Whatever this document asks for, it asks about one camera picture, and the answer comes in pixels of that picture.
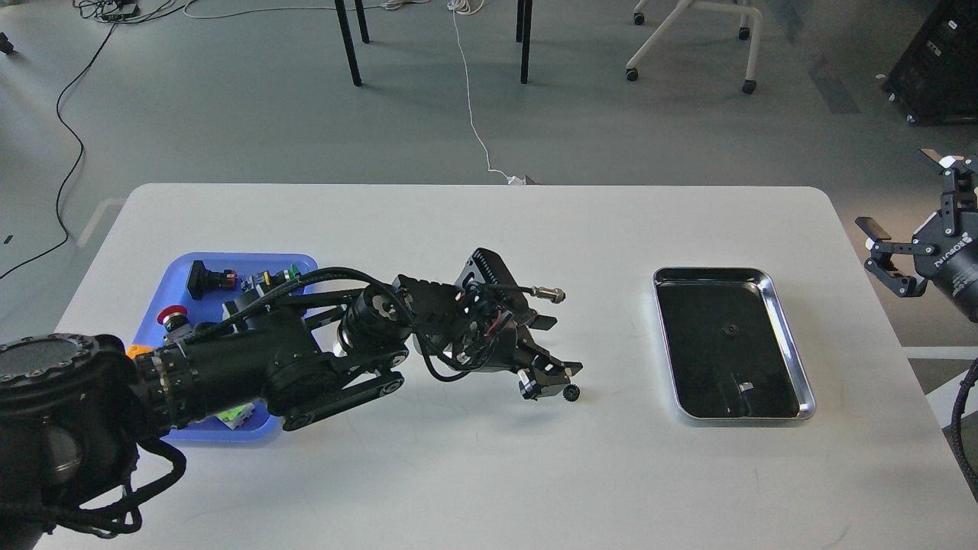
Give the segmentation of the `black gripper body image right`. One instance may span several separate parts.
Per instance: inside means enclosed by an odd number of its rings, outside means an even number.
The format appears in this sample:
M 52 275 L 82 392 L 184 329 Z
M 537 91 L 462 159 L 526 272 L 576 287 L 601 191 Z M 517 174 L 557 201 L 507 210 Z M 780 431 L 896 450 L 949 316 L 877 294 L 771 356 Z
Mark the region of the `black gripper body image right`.
M 946 235 L 942 216 L 934 212 L 914 234 L 919 244 L 934 248 L 933 255 L 918 255 L 915 271 L 930 282 L 967 319 L 977 322 L 977 213 L 958 215 L 960 233 Z

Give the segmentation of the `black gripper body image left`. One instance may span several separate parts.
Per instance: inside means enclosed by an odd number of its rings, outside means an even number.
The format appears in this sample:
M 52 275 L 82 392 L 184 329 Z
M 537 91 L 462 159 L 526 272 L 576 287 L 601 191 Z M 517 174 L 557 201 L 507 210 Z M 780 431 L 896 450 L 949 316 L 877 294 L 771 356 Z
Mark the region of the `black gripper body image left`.
M 517 345 L 535 345 L 523 323 L 538 313 L 528 297 L 561 303 L 566 293 L 517 284 L 502 257 L 476 248 L 453 284 L 399 275 L 393 288 L 413 314 L 419 347 L 462 372 L 517 372 Z

